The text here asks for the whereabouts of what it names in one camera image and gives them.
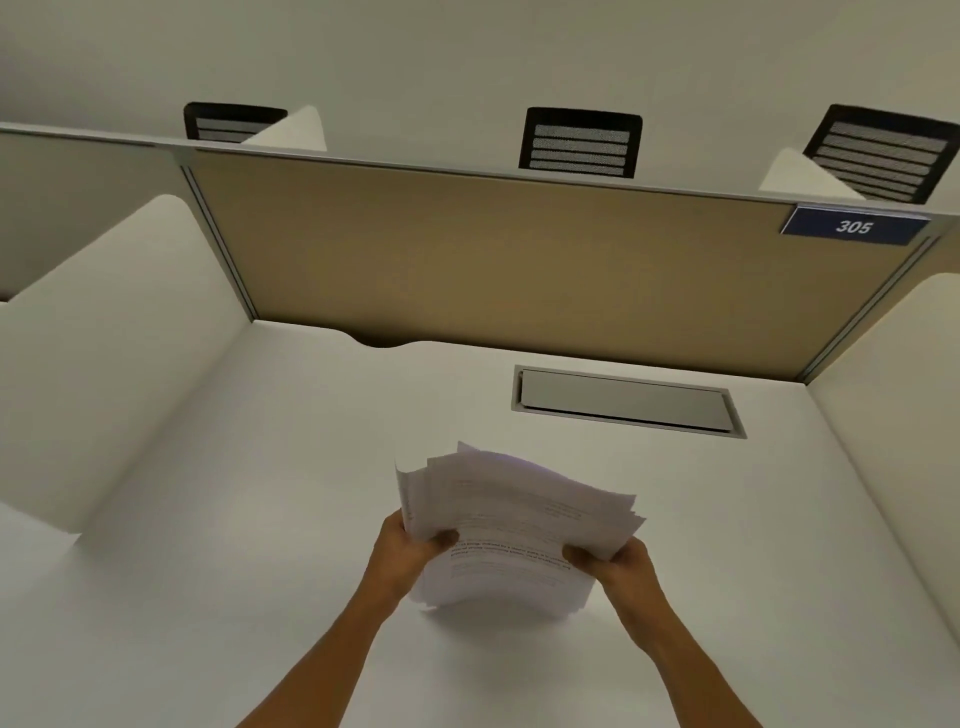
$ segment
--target stack of papers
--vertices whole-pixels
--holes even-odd
[[[403,525],[414,539],[460,532],[457,545],[427,565],[411,592],[430,607],[506,597],[557,617],[572,614],[587,603],[593,579],[566,562],[563,545],[609,559],[644,521],[632,510],[636,496],[463,443],[396,479]]]

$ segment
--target desk number plate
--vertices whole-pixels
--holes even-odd
[[[909,245],[928,222],[920,215],[797,205],[780,234]]]

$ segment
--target desk surface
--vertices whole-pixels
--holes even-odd
[[[515,364],[726,387],[748,438],[514,412]],[[802,385],[256,323],[5,614],[0,724],[234,724],[346,602],[395,459],[458,439],[636,493],[664,589],[767,726],[960,715],[960,650]],[[598,590],[559,623],[405,602],[345,721],[674,724]]]

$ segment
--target white paper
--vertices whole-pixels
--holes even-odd
[[[565,616],[593,579],[563,558],[564,544],[612,557],[643,523],[634,496],[578,483],[511,455],[460,444],[427,467],[397,472],[404,526],[418,540],[456,528],[460,541],[427,565],[411,597],[427,606],[477,597],[519,599]]]

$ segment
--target person's right arm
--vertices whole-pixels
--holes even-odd
[[[670,607],[642,541],[610,561],[575,546],[564,558],[596,578],[627,634],[654,661],[681,728],[761,728]]]

